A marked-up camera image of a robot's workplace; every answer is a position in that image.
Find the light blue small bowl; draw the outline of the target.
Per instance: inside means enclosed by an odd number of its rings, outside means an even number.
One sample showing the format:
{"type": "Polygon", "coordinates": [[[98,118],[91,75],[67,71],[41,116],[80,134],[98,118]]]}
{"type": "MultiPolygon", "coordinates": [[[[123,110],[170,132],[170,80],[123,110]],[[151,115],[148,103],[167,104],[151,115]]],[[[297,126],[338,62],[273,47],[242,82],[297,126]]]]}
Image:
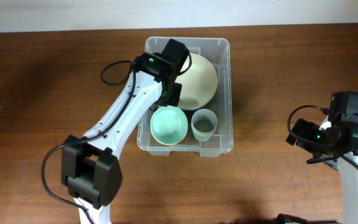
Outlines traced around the light blue small bowl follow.
{"type": "Polygon", "coordinates": [[[177,107],[161,107],[151,117],[150,131],[154,139],[183,140],[188,132],[188,120],[177,107]]]}

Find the cream cup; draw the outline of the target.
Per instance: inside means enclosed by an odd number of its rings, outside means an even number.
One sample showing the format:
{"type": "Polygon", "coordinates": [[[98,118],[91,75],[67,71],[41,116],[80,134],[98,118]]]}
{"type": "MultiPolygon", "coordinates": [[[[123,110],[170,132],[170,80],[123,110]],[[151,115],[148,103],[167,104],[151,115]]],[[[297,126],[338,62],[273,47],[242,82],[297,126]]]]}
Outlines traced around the cream cup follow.
{"type": "Polygon", "coordinates": [[[218,126],[216,114],[208,109],[196,111],[191,118],[191,127],[193,130],[202,134],[214,133],[218,126]]]}

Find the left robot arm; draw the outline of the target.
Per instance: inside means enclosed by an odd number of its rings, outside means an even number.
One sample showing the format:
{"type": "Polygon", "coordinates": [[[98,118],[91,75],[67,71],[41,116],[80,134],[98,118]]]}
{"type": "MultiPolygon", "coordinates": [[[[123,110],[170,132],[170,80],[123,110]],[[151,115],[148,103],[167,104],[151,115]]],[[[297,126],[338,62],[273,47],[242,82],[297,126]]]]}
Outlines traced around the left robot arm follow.
{"type": "Polygon", "coordinates": [[[190,51],[169,39],[162,52],[144,52],[131,62],[127,86],[106,114],[82,138],[68,136],[62,148],[62,184],[75,199],[82,223],[110,223],[110,203],[123,176],[119,157],[143,116],[154,104],[177,106],[190,51]]]}

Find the cream plate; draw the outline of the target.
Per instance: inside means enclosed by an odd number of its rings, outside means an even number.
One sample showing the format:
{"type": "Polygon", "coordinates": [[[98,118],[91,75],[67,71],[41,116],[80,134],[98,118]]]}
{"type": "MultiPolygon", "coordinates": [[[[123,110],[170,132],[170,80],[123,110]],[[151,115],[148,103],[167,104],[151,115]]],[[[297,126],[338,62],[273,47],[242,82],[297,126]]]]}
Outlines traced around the cream plate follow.
{"type": "Polygon", "coordinates": [[[178,107],[197,110],[209,103],[218,87],[218,75],[213,65],[203,56],[190,54],[191,67],[175,80],[182,84],[178,107]]]}

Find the yellow small bowl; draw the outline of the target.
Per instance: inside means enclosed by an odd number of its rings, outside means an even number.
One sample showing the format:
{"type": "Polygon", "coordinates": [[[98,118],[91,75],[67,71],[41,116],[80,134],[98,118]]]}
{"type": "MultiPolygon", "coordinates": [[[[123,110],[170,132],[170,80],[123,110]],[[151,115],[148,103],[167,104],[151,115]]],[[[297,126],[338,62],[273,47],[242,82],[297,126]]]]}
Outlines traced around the yellow small bowl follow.
{"type": "Polygon", "coordinates": [[[181,142],[181,139],[177,140],[177,139],[156,139],[156,141],[159,144],[163,144],[164,146],[172,146],[175,144],[178,144],[179,142],[181,142]]]}

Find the mint green cup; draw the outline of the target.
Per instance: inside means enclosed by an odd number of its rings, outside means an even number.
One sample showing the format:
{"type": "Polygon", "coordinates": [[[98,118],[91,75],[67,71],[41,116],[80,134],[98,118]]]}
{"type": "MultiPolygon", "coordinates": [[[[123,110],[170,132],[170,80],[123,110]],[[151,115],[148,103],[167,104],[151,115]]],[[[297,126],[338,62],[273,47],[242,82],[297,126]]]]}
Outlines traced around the mint green cup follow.
{"type": "Polygon", "coordinates": [[[197,141],[199,141],[199,142],[206,142],[206,141],[208,141],[208,140],[212,137],[212,135],[213,135],[214,132],[215,132],[215,129],[212,130],[212,131],[209,131],[209,132],[207,132],[207,133],[200,132],[200,131],[198,131],[197,129],[193,129],[192,132],[193,132],[193,135],[194,135],[194,137],[195,137],[195,139],[196,139],[197,141]]]}

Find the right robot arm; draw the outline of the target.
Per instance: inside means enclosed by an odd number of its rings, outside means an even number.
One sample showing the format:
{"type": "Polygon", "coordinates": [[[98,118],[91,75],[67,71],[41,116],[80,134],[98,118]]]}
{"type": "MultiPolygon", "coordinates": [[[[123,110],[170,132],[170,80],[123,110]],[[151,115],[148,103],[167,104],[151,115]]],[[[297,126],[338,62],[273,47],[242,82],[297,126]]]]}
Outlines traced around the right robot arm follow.
{"type": "Polygon", "coordinates": [[[321,124],[300,118],[288,123],[286,142],[312,157],[307,164],[324,163],[339,172],[342,186],[343,223],[358,223],[358,93],[334,92],[321,124]]]}

